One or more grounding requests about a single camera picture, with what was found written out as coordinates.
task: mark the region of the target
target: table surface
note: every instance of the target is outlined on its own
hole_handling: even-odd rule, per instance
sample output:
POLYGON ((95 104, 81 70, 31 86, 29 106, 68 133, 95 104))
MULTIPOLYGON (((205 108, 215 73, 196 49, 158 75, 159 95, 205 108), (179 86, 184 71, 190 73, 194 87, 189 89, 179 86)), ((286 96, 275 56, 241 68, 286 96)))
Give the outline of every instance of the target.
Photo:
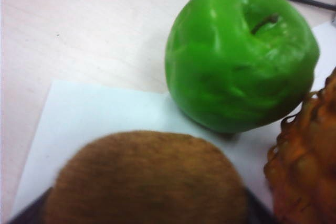
MULTIPOLYGON (((1 223, 52 80, 167 91, 165 41, 187 1, 1 0, 1 223)), ((310 26, 332 16, 293 5, 310 26)))

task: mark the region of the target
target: fuzzy brown skin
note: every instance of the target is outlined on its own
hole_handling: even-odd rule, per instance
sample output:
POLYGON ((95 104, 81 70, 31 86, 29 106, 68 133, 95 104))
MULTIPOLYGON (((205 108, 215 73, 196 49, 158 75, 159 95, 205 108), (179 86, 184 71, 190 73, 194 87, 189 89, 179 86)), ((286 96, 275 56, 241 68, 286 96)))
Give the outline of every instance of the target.
POLYGON ((245 223, 246 196, 230 161, 190 135, 103 137, 61 170, 45 224, 245 223))

